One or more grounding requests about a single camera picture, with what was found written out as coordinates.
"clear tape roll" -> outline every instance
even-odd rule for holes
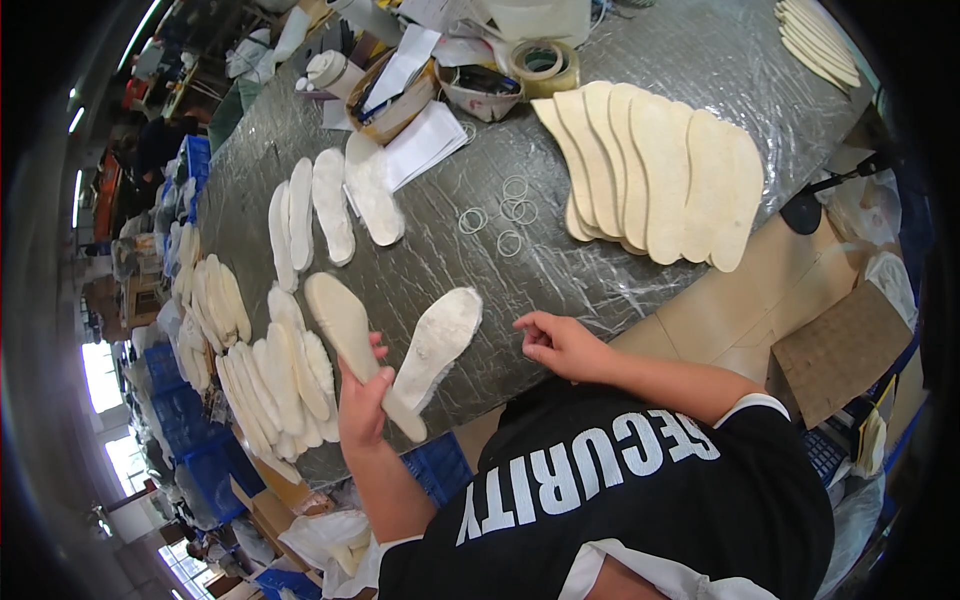
[[[560,41],[525,41],[514,48],[510,63],[528,99],[552,98],[580,86],[577,52]]]

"left hand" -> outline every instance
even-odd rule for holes
[[[373,356],[378,360],[386,356],[388,351],[387,347],[378,345],[382,337],[383,334],[378,331],[370,334]],[[337,363],[343,376],[339,418],[341,448],[350,451],[376,446],[383,441],[383,421],[386,417],[380,402],[394,382],[394,369],[382,367],[364,385],[339,356]]]

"right hand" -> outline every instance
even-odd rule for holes
[[[514,322],[524,329],[523,354],[570,381],[602,383],[616,354],[572,317],[558,317],[541,310]]]
[[[370,334],[373,355],[381,359],[387,355],[387,347],[379,346],[383,334]],[[367,382],[360,383],[356,375],[339,356],[340,365],[340,445],[343,450],[363,449],[378,445],[383,441],[383,422],[386,417],[380,402],[387,388],[394,382],[394,369],[381,367],[380,371]]]

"stack of insoles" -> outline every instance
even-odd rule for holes
[[[669,265],[732,271],[763,193],[750,135],[631,84],[593,82],[532,101],[570,171],[566,229]]]
[[[774,14],[780,20],[780,41],[806,68],[842,91],[860,87],[850,48],[822,10],[811,0],[778,2]]]

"white sleeve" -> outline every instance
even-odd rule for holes
[[[720,418],[718,422],[713,425],[714,429],[719,429],[721,425],[727,422],[727,419],[732,417],[737,411],[743,410],[748,406],[769,406],[770,408],[779,412],[785,419],[790,421],[790,413],[787,412],[786,407],[780,403],[779,400],[773,396],[768,396],[766,394],[747,394],[746,396],[740,398],[733,408],[727,411],[727,414]]]

